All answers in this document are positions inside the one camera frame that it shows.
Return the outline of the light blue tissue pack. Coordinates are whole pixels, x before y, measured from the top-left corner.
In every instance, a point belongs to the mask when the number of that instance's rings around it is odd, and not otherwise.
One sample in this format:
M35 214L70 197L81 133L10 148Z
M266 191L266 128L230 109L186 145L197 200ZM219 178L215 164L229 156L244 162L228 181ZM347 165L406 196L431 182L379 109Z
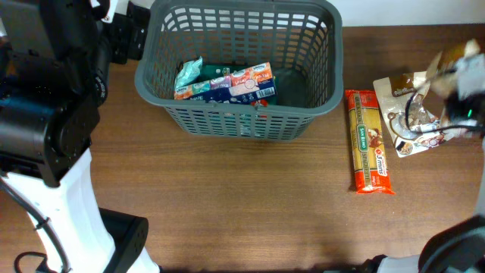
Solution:
M174 88L178 89L180 87L192 84L199 77L202 65L202 57L199 57L196 60L185 62L175 78Z

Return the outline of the colourful Kleenex tissue multipack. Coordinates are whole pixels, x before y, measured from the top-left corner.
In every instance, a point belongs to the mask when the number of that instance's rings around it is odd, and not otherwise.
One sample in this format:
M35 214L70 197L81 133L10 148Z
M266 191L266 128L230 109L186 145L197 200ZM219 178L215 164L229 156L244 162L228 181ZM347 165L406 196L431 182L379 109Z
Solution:
M224 67L220 76L176 87L175 100L266 106L277 97L275 76L269 62L230 72Z

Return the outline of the Pantree pouch white contents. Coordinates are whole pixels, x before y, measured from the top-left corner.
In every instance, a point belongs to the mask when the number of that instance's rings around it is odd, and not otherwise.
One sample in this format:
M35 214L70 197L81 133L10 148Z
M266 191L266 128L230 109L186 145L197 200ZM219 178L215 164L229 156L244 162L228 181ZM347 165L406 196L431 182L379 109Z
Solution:
M481 53L480 44L476 39L470 39L441 51L430 63L426 71L426 79L430 81L430 89L440 98L447 99L457 90L459 61L474 57Z

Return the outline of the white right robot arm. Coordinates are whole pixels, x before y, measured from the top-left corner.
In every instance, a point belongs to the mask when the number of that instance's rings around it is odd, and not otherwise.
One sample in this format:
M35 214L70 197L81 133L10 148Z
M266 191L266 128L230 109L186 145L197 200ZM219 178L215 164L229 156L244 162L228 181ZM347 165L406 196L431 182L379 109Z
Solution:
M484 54L461 49L441 52L425 78L411 86L404 109L390 119L401 139L440 133L463 137L484 133ZM484 270L484 191L474 216L432 237L421 254L405 258L376 256L359 272L482 272Z

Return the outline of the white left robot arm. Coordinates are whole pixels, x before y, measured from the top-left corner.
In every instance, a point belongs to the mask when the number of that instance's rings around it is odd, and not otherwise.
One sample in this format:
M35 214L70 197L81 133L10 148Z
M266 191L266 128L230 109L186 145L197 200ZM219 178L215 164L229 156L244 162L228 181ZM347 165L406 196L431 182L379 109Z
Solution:
M97 204L91 135L108 95L115 1L3 1L1 189L44 251L39 272L158 272L147 219Z

